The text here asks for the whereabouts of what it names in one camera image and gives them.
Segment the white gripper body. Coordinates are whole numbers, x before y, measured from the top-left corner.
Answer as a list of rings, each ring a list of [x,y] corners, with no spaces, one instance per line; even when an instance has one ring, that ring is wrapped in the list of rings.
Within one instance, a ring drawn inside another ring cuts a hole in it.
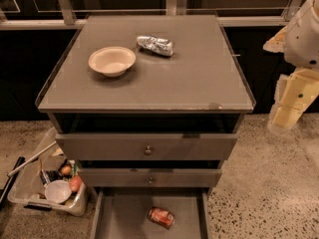
[[[319,69],[319,15],[316,3],[304,4],[287,25],[284,58],[296,67]]]

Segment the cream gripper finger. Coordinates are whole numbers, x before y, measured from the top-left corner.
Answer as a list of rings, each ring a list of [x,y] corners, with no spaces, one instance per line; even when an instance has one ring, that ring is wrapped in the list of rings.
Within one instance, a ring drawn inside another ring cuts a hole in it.
[[[281,75],[269,113],[268,129],[273,132],[292,129],[318,96],[318,70],[296,68],[289,76]]]
[[[263,49],[271,53],[283,53],[287,27],[283,27],[263,45]]]

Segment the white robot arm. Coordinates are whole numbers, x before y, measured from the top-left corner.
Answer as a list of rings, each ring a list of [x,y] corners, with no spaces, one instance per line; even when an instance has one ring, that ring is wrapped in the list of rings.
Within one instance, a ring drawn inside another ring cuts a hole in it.
[[[292,129],[319,96],[319,0],[306,0],[263,49],[282,53],[295,66],[289,76],[279,77],[269,113],[268,129],[282,132]]]

